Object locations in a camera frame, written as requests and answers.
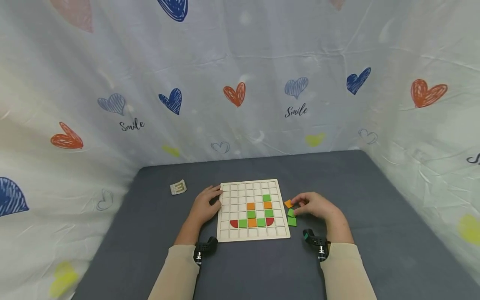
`human hand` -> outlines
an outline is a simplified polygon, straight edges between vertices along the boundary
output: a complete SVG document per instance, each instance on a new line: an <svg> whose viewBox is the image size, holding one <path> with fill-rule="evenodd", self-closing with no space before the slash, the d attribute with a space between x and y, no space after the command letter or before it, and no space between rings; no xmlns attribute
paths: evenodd
<svg viewBox="0 0 480 300"><path fill-rule="evenodd" d="M292 204L298 203L300 205L299 208L295 209L296 216L308 213L315 217L327 220L340 212L333 203L315 192L298 194L291 200L291 202Z"/></svg>
<svg viewBox="0 0 480 300"><path fill-rule="evenodd" d="M219 211L222 206L220 201L216 201L213 205L210 205L210 200L223 193L220 190L220 186L209 186L204 189L193 202L192 209L188 215L187 221L193 222L198 226L202 226L206 221L213 218L213 216Z"/></svg>

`orange heart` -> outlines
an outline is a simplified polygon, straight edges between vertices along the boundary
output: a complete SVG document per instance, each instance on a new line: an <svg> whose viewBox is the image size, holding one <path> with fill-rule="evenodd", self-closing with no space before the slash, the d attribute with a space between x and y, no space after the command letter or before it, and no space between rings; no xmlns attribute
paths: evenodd
<svg viewBox="0 0 480 300"><path fill-rule="evenodd" d="M59 148L64 149L82 149L84 143L82 139L68 127L65 123L60 122L60 127L66 134L55 134L50 139L50 142Z"/></svg>
<svg viewBox="0 0 480 300"><path fill-rule="evenodd" d="M423 79L417 79L412 83L410 93L412 94L415 107L424 108L432 105L447 92L446 84L438 84L428 89L427 83Z"/></svg>
<svg viewBox="0 0 480 300"><path fill-rule="evenodd" d="M245 99L245 83L239 83L239 85L237 85L237 91L234 91L230 86L226 86L223 88L223 93L231 103L239 108Z"/></svg>

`red heart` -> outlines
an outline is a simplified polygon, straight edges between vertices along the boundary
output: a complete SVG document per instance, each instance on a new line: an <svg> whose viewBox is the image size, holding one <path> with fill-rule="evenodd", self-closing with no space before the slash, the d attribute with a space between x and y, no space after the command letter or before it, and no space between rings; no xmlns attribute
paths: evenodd
<svg viewBox="0 0 480 300"><path fill-rule="evenodd" d="M432 105L447 92L446 84L438 84L428 89L427 83L423 79L417 79L412 83L410 93L412 94L415 107L424 108Z"/></svg>
<svg viewBox="0 0 480 300"><path fill-rule="evenodd" d="M64 149L82 149L84 143L82 139L68 127L65 123L60 122L60 127L66 134L55 134L50 139L50 142L59 148Z"/></svg>
<svg viewBox="0 0 480 300"><path fill-rule="evenodd" d="M93 33L90 0L50 0L58 13L73 26Z"/></svg>
<svg viewBox="0 0 480 300"><path fill-rule="evenodd" d="M231 103L239 108L245 99L245 83L239 83L239 85L237 85L237 91L234 91L230 86L226 86L223 88L223 93Z"/></svg>

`beige sleeve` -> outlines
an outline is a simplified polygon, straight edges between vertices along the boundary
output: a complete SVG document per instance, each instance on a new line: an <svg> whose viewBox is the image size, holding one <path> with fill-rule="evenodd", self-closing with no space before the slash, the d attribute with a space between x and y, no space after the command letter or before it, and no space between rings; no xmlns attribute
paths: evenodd
<svg viewBox="0 0 480 300"><path fill-rule="evenodd" d="M328 300L376 300L356 245L332 243L321 263Z"/></svg>
<svg viewBox="0 0 480 300"><path fill-rule="evenodd" d="M175 245L168 250L165 264L148 300L192 300L200 267L193 260L195 246Z"/></svg>

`person's left hand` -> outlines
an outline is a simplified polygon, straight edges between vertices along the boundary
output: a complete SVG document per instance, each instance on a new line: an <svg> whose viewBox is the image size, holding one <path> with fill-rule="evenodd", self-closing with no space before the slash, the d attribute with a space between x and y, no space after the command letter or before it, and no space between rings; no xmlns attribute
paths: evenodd
<svg viewBox="0 0 480 300"><path fill-rule="evenodd" d="M221 193L223 193L223 191L220 190L219 185L215 187L209 186L208 188L204 189L195 198L187 220L202 226L206 221L213 218L217 211L220 210L222 204L219 200L217 200L213 205L210 205L210 200L218 195L221 195Z"/></svg>

